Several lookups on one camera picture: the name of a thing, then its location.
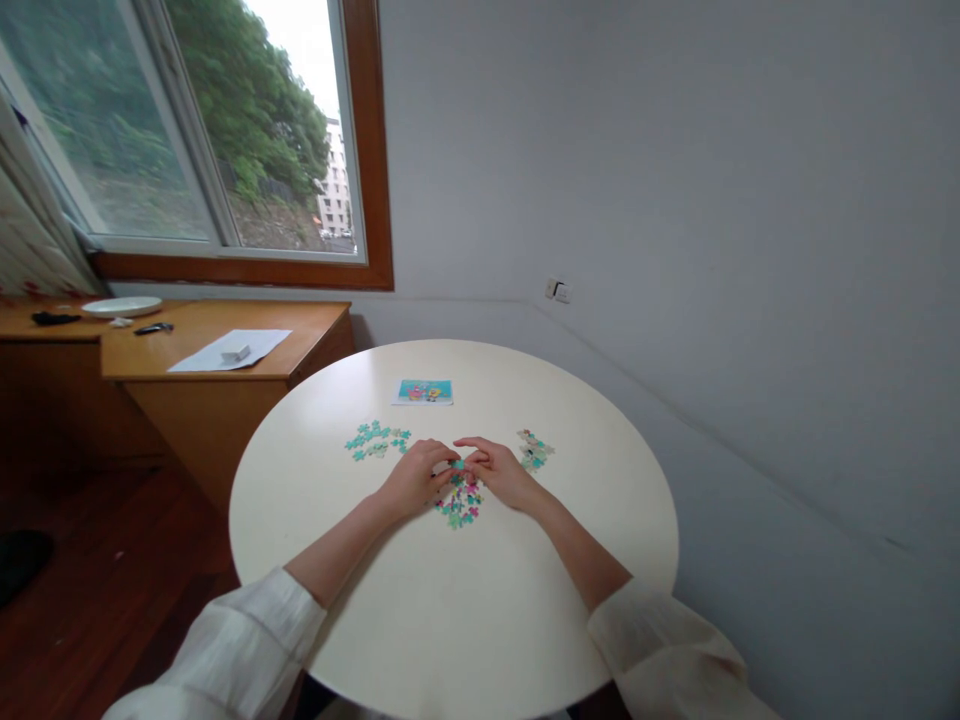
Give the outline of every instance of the curtain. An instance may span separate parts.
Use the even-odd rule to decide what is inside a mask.
[[[17,114],[0,98],[0,296],[102,294]]]

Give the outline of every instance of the person's left hand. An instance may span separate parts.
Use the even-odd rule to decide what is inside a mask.
[[[459,459],[455,451],[439,440],[417,440],[400,458],[374,496],[398,520],[414,515],[434,499],[437,491],[450,482],[454,473],[459,472],[447,468],[433,476],[434,466]]]

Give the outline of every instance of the wooden window frame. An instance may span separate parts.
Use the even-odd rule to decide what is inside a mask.
[[[342,7],[367,264],[99,252],[90,260],[102,279],[344,290],[394,289],[377,0],[343,0]]]

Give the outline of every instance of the window sill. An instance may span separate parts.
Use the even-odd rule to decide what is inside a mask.
[[[389,245],[369,265],[97,253],[90,256],[104,280],[208,282],[220,285],[276,285],[334,290],[393,290]]]

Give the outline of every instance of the tree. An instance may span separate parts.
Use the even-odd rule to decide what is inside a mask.
[[[326,118],[285,50],[240,0],[168,0],[170,18],[217,155],[256,194],[261,177],[300,198],[327,173]]]
[[[3,0],[0,36],[73,158],[162,179],[176,169],[116,0]],[[216,155],[237,192],[286,183],[304,200],[327,171],[326,118],[241,0],[168,0]]]

